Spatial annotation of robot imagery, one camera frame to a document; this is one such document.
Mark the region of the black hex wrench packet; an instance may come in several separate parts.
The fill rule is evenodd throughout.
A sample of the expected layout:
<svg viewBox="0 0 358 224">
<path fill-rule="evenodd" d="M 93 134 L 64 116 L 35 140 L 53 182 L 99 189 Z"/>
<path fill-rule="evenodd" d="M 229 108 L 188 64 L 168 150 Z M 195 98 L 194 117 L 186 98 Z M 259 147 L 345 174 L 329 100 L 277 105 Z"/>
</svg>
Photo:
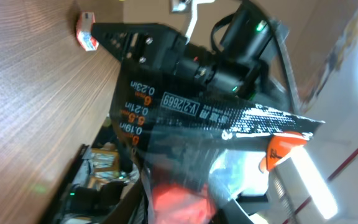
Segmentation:
<svg viewBox="0 0 358 224">
<path fill-rule="evenodd" d="M 139 160 L 149 223 L 209 223 L 236 199 L 255 213 L 269 172 L 320 126 L 130 65 L 120 69 L 110 116 Z"/>
</svg>

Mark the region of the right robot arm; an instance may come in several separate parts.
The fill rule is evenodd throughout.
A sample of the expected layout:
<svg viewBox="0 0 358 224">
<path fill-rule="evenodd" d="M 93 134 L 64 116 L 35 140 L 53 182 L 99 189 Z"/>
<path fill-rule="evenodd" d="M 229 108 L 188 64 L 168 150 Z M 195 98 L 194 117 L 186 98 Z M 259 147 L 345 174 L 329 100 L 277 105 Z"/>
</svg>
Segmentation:
<svg viewBox="0 0 358 224">
<path fill-rule="evenodd" d="M 211 49 L 190 42 L 201 1 L 172 1 L 187 15 L 182 31 L 159 23 L 94 23 L 91 36 L 115 59 L 246 99 L 261 94 L 298 111 L 299 96 L 284 40 L 288 31 L 252 1 L 215 23 Z"/>
</svg>

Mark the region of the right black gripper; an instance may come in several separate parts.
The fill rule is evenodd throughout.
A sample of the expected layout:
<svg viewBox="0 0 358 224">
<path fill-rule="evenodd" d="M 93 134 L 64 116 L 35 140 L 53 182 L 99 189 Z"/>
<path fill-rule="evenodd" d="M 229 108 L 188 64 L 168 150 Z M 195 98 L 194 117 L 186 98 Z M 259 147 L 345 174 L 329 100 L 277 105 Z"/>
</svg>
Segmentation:
<svg viewBox="0 0 358 224">
<path fill-rule="evenodd" d="M 137 34 L 132 57 L 125 58 L 129 48 L 129 34 Z M 157 23 L 94 23 L 91 36 L 115 59 L 121 70 L 145 67 L 164 73 L 176 73 L 188 39 L 176 29 Z"/>
</svg>

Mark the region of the red snack packet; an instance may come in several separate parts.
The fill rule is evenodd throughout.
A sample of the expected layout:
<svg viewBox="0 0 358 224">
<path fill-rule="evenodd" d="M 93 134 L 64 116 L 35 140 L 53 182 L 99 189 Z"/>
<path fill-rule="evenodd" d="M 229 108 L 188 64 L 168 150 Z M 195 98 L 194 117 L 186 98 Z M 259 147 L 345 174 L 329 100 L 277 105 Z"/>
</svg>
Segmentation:
<svg viewBox="0 0 358 224">
<path fill-rule="evenodd" d="M 96 51 L 99 45 L 98 41 L 91 35 L 94 23 L 94 13 L 89 11 L 82 12 L 76 23 L 76 39 L 87 52 Z"/>
</svg>

